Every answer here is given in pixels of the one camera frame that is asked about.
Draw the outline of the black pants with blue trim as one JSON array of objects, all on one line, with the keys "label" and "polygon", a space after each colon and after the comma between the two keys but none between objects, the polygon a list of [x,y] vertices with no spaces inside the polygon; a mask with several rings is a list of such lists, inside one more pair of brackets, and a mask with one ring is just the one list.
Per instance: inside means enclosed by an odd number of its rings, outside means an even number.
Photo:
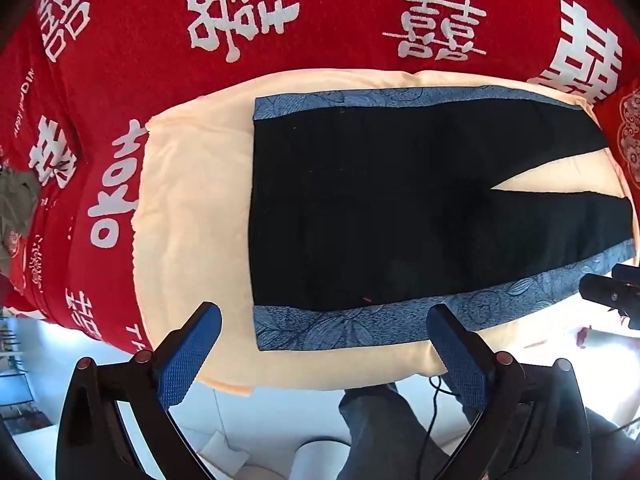
[{"label": "black pants with blue trim", "polygon": [[262,96],[248,254],[262,351],[424,341],[446,304],[471,330],[574,295],[631,259],[628,198],[555,177],[600,155],[579,106],[500,86]]}]

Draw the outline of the person's dark trouser legs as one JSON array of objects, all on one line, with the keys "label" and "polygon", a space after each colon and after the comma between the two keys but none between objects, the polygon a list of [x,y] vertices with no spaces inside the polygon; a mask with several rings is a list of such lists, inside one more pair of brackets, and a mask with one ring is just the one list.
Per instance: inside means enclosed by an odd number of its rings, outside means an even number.
[{"label": "person's dark trouser legs", "polygon": [[341,479],[433,479],[449,460],[395,384],[349,389],[338,409],[350,435]]}]

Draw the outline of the red embroidered cushion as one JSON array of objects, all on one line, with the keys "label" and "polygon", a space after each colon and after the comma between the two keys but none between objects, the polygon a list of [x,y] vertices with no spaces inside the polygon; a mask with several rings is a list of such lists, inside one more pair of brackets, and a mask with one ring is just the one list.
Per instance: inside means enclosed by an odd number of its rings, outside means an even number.
[{"label": "red embroidered cushion", "polygon": [[594,107],[614,157],[632,188],[640,182],[640,89],[636,77]]}]

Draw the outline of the cream fleece blanket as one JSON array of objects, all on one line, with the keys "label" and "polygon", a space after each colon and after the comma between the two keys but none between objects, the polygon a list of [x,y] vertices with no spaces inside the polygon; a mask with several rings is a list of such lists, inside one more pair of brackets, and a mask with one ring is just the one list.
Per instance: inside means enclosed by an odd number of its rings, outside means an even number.
[{"label": "cream fleece blanket", "polygon": [[258,348],[247,249],[254,103],[281,93],[488,84],[487,76],[436,70],[291,70],[153,117],[132,219],[134,290],[152,344],[207,300],[220,307],[222,327],[198,377],[218,390],[336,390],[439,374],[442,361],[427,341],[320,351]]}]

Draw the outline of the grey-brown garment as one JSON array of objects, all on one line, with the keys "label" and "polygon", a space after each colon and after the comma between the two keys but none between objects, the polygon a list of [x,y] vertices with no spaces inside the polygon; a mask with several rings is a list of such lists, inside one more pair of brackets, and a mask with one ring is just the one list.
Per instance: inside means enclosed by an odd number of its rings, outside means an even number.
[{"label": "grey-brown garment", "polygon": [[1,168],[1,274],[10,276],[11,260],[20,237],[28,237],[41,185],[30,170]]}]

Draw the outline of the red blanket with white characters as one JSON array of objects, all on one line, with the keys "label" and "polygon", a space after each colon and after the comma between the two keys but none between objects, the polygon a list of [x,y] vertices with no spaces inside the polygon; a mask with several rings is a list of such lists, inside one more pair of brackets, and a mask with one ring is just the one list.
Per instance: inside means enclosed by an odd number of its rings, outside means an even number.
[{"label": "red blanket with white characters", "polygon": [[593,104],[639,82],[615,0],[34,0],[1,51],[1,166],[39,183],[1,234],[1,302],[134,352],[145,123],[285,70],[442,70],[544,84]]}]

